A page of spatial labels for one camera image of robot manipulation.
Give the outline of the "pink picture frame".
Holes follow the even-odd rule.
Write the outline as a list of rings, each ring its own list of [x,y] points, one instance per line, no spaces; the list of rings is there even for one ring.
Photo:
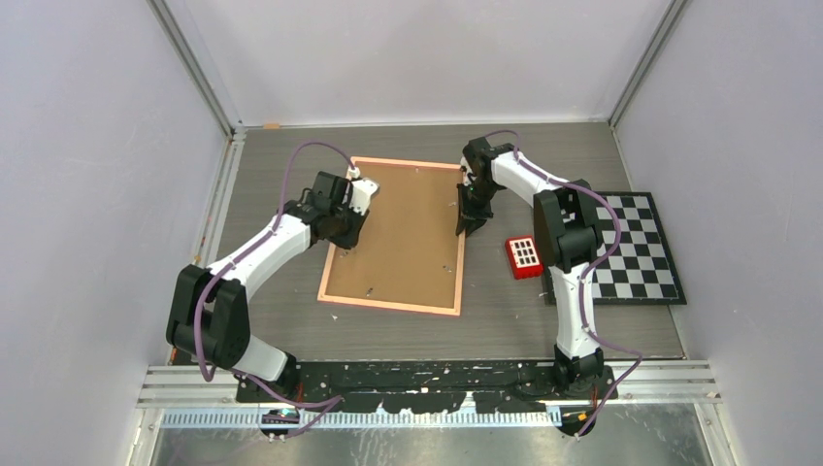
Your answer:
[[[317,299],[324,303],[459,316],[465,235],[455,232],[459,165],[358,157],[379,183],[352,250],[331,246]]]

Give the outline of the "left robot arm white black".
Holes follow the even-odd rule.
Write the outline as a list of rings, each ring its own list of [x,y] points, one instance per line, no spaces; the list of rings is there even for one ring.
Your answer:
[[[188,265],[177,278],[166,340],[207,365],[250,374],[272,400],[298,386],[295,357],[253,336],[248,305],[289,260],[327,241],[353,249],[379,184],[358,170],[347,177],[319,172],[313,186],[289,200],[261,231],[207,267]]]

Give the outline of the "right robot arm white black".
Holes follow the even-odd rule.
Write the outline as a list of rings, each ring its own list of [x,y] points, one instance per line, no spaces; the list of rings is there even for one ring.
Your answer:
[[[457,185],[457,234],[468,236],[493,217],[491,201],[509,189],[533,213],[533,238],[543,271],[550,276],[558,315],[551,381],[567,398],[578,398],[604,373],[604,353],[594,328],[591,277],[585,270],[603,244],[596,200],[584,180],[557,178],[512,144],[475,138],[462,150]]]

